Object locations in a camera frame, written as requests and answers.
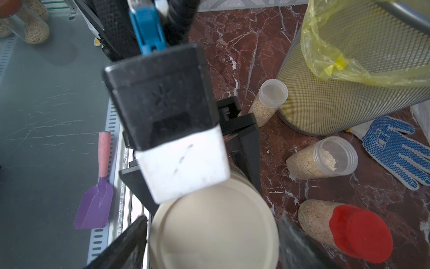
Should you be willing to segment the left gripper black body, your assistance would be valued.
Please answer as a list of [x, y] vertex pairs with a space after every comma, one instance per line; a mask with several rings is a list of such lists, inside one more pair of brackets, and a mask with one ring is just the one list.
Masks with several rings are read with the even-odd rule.
[[[219, 100], [217, 107], [222, 133], [228, 135], [225, 142], [227, 153], [232, 157], [234, 165], [262, 195], [260, 129], [255, 117], [251, 114], [239, 115], [241, 108], [236, 96]], [[154, 215], [159, 205], [154, 202], [137, 162], [131, 161], [129, 168], [119, 172], [119, 177], [149, 213]]]

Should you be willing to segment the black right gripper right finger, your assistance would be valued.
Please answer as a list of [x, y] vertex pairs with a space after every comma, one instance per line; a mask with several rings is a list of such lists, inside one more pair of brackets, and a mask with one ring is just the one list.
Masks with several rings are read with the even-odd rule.
[[283, 213], [277, 220], [280, 260], [284, 269], [338, 269], [307, 235]]

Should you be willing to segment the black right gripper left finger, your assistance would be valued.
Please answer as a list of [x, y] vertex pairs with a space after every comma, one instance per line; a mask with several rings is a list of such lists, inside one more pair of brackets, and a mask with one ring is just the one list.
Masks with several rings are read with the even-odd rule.
[[141, 269], [147, 244], [148, 218], [139, 216], [86, 269]]

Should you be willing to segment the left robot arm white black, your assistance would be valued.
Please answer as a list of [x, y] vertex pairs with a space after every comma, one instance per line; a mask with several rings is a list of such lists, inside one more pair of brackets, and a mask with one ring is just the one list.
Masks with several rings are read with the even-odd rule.
[[107, 47], [104, 83], [135, 160], [120, 179], [151, 214], [240, 173], [258, 193], [259, 129], [235, 96], [216, 100], [204, 47], [188, 34], [199, 1], [77, 1]]

